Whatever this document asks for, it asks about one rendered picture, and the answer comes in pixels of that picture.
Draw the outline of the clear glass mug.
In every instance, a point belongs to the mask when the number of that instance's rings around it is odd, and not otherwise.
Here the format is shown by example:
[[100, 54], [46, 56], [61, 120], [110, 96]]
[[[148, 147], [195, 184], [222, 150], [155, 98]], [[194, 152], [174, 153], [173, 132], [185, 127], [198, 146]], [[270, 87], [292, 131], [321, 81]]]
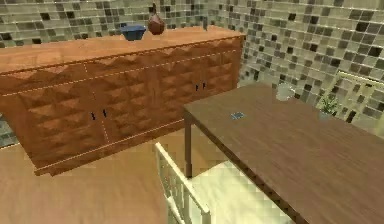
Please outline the clear glass mug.
[[294, 88], [288, 83], [281, 83], [277, 86], [276, 99], [287, 101], [295, 94]]

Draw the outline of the cream wooden chair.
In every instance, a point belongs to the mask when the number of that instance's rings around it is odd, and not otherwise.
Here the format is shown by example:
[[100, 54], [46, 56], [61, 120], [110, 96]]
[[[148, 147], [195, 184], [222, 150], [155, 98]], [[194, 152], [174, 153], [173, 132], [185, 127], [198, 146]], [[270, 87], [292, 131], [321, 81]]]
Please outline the cream wooden chair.
[[167, 224], [295, 224], [231, 162], [188, 179], [161, 144], [154, 149]]

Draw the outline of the orange wooden sideboard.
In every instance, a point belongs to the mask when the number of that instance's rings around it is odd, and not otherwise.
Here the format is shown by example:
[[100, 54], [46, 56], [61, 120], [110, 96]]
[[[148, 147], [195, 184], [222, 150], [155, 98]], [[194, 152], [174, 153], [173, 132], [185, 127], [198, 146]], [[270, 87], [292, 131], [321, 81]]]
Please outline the orange wooden sideboard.
[[236, 88], [244, 34], [217, 26], [0, 50], [0, 114], [38, 175], [181, 129], [184, 107]]

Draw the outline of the brown round vase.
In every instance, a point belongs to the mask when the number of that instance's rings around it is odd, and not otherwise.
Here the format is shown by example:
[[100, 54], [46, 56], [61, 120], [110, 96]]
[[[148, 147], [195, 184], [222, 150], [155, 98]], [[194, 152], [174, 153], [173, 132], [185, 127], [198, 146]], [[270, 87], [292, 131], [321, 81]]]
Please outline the brown round vase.
[[165, 22], [157, 14], [157, 6], [155, 3], [152, 4], [152, 14], [148, 20], [148, 30], [153, 35], [161, 35], [165, 30]]

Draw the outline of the blue bowl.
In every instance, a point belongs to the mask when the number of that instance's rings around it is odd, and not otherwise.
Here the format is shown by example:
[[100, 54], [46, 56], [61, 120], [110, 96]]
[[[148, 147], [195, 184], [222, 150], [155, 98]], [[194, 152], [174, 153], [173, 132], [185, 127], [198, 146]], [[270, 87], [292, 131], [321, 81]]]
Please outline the blue bowl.
[[146, 27], [142, 25], [128, 25], [126, 23], [120, 25], [120, 32], [127, 41], [141, 40]]

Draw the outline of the brown wooden table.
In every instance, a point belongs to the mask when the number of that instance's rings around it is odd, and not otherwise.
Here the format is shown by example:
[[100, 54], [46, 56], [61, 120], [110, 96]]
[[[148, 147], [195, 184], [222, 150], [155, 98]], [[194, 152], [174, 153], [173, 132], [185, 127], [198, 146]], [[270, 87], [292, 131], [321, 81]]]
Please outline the brown wooden table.
[[297, 224], [384, 224], [383, 139], [261, 83], [184, 113]]

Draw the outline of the small green house plant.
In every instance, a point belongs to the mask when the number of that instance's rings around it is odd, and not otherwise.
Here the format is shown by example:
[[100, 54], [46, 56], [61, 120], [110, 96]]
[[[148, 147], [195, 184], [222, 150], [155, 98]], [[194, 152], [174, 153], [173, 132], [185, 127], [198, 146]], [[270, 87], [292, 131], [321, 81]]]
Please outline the small green house plant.
[[319, 101], [319, 118], [324, 120], [337, 113], [338, 99], [334, 95], [323, 96]]

